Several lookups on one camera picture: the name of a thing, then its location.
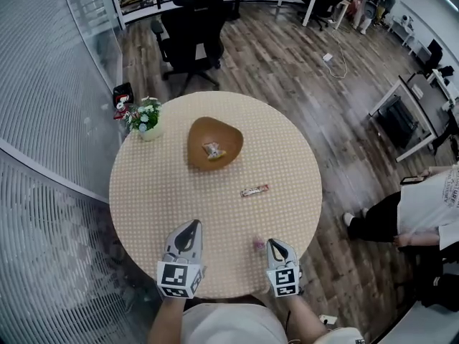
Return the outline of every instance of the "wooden bowl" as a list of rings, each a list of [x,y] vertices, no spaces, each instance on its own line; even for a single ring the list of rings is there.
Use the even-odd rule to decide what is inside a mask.
[[[214,161],[207,159],[203,144],[219,143],[219,149],[227,153]],[[188,162],[202,171],[223,168],[239,155],[244,137],[232,126],[214,118],[198,118],[188,133]]]

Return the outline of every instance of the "round table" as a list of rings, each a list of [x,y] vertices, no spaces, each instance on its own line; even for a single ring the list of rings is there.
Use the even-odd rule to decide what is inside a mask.
[[[191,124],[209,116],[239,129],[238,157],[217,171],[187,161]],[[110,179],[110,210],[116,232],[133,261],[156,278],[170,232],[191,219],[203,226],[206,275],[203,298],[237,297],[266,291],[266,253],[252,240],[280,239],[298,258],[316,231],[322,188],[317,162],[300,131],[284,115],[254,98],[231,92],[196,92],[167,102],[164,134],[144,142],[124,141]],[[269,191],[242,198],[246,188]]]

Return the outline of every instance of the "white shirt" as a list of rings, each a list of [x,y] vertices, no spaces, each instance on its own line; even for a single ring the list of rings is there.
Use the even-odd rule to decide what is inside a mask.
[[[415,185],[402,186],[399,234],[436,232],[437,229],[440,249],[459,241],[459,168]]]
[[[314,344],[363,343],[359,331],[329,332]],[[284,328],[271,310],[259,305],[204,303],[184,313],[183,344],[287,344]]]

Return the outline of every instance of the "white shoe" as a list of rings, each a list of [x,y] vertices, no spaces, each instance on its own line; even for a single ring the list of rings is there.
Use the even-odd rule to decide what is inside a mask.
[[[344,213],[343,214],[343,222],[345,225],[350,226],[352,219],[354,219],[355,216],[353,216],[351,213]]]

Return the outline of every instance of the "floor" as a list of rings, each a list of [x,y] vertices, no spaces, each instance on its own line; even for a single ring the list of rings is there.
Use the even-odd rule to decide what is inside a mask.
[[[320,32],[302,27],[296,7],[241,4],[241,19],[222,32],[222,67],[212,70],[221,90],[239,92],[269,103],[287,116],[311,145],[321,171],[323,207],[316,236],[301,257],[307,276],[305,297],[317,314],[339,317],[339,326],[360,329],[368,343],[377,338],[411,301],[396,283],[412,276],[407,258],[391,244],[349,241],[341,215],[359,213],[399,190],[405,176],[427,166],[453,163],[447,142],[434,158],[420,151],[401,163],[369,110],[397,79],[419,67],[393,34],[370,28],[366,36],[347,21]],[[184,75],[161,79],[167,70],[149,29],[151,19],[128,26],[120,40],[125,81],[137,98],[167,101],[176,97]],[[333,55],[330,76],[322,56]],[[188,92],[211,90],[201,78]]]

